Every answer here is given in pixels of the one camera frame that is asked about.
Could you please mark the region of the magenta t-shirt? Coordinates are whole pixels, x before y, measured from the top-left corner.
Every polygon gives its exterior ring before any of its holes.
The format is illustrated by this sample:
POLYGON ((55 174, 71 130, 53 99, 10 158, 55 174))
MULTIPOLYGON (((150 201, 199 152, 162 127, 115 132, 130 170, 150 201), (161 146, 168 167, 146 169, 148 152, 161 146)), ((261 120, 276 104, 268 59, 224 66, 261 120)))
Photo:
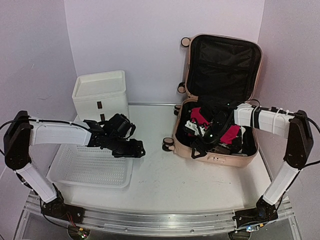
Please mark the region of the magenta t-shirt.
MULTIPOLYGON (((201 107, 194 107, 190 111, 190 120, 188 120, 184 127, 185 131, 189 136, 205 136, 205 133, 210 127, 210 122, 205 119, 200 113, 201 107)), ((241 127, 238 125, 232 125, 226 133, 220 138, 222 144, 230 145, 232 141, 235 140, 239 133, 241 132, 241 127)))

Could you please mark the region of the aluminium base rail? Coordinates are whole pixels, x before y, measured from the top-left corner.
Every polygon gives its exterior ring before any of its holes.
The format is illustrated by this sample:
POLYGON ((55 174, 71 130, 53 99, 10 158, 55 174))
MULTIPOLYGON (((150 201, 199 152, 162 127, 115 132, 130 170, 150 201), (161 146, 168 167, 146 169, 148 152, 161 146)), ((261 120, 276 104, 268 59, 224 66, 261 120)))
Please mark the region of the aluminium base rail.
POLYGON ((302 238, 291 202, 285 196, 277 214, 266 222, 250 218, 234 210, 189 213, 155 213, 84 207, 67 211, 63 218, 42 214, 42 202, 30 192, 23 206, 13 239, 62 240, 101 239, 103 235, 184 238, 219 237, 244 240, 300 240, 302 238))

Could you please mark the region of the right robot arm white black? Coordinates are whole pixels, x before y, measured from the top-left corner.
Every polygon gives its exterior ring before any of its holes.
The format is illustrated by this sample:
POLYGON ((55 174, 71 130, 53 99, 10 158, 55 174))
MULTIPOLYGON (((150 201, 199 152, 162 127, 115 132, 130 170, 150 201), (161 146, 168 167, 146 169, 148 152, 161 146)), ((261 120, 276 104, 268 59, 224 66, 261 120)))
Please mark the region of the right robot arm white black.
POLYGON ((304 168, 318 163, 317 161, 309 163, 308 158, 314 145, 311 126, 317 130, 319 126, 303 110, 292 112, 249 103, 238 105, 227 103, 213 108, 201 107, 199 115, 208 123, 205 131, 202 131, 198 118, 191 118, 191 122, 197 126, 195 131, 197 139, 191 148, 198 152, 200 157, 217 147, 231 126, 251 127, 283 138, 286 143, 282 151, 284 156, 272 182, 254 208, 238 210, 234 214, 236 227, 246 228, 247 231, 277 219, 283 197, 299 173, 304 168))

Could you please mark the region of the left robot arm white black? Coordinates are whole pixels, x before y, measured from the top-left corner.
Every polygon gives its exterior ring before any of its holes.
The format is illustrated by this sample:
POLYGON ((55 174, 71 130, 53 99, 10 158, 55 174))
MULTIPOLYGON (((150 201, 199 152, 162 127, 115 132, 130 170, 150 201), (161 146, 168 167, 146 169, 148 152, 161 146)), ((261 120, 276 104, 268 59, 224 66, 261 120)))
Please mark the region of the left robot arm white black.
POLYGON ((88 148, 108 149, 115 158, 141 158, 146 151, 141 140, 132 138, 136 126, 123 114, 97 122, 81 123, 32 118, 21 110, 6 122, 3 137, 5 165, 13 170, 23 185, 40 198, 40 212, 70 223, 83 222, 84 208, 66 204, 56 185, 41 174, 30 156, 29 147, 42 144, 71 144, 88 148))

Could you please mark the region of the white plastic drawer unit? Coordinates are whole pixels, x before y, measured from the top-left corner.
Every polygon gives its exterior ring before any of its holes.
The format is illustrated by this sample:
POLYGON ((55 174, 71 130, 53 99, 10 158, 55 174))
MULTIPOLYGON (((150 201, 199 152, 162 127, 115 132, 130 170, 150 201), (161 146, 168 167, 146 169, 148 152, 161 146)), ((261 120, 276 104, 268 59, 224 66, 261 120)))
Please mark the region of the white plastic drawer unit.
POLYGON ((115 114, 130 117, 123 70, 79 76, 74 85, 72 100, 81 121, 106 121, 115 114))

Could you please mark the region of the black white patterned garment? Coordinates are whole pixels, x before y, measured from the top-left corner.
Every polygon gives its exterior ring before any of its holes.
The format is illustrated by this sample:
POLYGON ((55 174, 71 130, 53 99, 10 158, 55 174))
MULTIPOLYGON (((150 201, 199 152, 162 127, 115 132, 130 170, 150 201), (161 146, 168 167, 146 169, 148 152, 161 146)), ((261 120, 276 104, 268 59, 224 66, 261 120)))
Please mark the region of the black white patterned garment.
POLYGON ((220 142, 217 146, 223 146, 230 149, 230 155, 241 153, 245 132, 246 129, 244 127, 232 125, 220 138, 220 142))

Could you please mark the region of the white perforated plastic basket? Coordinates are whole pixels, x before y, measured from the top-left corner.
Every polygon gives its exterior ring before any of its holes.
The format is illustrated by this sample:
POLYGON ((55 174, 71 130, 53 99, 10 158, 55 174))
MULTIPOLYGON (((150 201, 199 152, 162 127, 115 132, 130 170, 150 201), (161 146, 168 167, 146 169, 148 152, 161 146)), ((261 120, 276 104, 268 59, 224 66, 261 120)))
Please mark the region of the white perforated plastic basket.
POLYGON ((108 149, 62 144, 47 178, 68 186, 119 189, 130 183, 133 161, 133 158, 115 158, 108 149))

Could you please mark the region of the pink hard-shell suitcase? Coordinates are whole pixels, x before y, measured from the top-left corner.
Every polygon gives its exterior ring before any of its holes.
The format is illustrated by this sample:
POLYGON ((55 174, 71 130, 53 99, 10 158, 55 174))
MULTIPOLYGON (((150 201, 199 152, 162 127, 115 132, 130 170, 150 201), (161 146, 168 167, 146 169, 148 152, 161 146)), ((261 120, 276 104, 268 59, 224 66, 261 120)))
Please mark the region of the pink hard-shell suitcase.
POLYGON ((262 65, 262 50, 254 42, 227 36, 199 34, 184 37, 181 45, 188 49, 185 80, 178 92, 186 99, 174 107, 177 116, 171 137, 162 142, 166 152, 201 162, 233 167, 247 166, 259 150, 252 123, 235 122, 236 110, 251 100, 262 65), (197 136, 185 132, 191 109, 201 107, 201 115, 210 125, 220 126, 220 138, 233 125, 245 128, 242 152, 219 154, 213 150, 192 159, 192 143, 197 136))

